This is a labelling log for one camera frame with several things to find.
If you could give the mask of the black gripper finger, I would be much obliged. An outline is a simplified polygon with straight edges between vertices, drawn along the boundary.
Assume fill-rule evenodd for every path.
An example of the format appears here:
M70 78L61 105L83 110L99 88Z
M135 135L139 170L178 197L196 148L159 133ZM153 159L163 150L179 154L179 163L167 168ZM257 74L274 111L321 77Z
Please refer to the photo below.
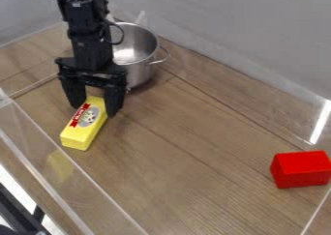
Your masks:
M74 108L79 108L87 100L86 82L73 76L61 76L62 88Z
M106 85L103 98L107 116L113 118L123 108L127 93L127 80L123 77L113 78Z

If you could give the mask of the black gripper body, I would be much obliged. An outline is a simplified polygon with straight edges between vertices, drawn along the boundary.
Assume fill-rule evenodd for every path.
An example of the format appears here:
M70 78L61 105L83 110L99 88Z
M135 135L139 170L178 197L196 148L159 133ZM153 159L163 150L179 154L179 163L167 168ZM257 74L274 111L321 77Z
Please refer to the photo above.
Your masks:
M87 86L123 91L127 85L126 70L114 62L115 42L109 29L67 30L73 55L59 57L59 78L65 91L85 91Z

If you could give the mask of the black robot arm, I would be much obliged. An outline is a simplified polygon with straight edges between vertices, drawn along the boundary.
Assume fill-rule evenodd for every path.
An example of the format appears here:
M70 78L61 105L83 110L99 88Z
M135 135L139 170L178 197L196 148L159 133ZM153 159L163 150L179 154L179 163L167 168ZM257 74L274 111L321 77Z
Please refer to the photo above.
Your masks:
M105 109L114 117L125 104L127 71L114 61L114 47L125 41L125 29L107 19L107 0L57 0L73 56L59 57L59 79L69 102L87 101L87 87L103 89Z

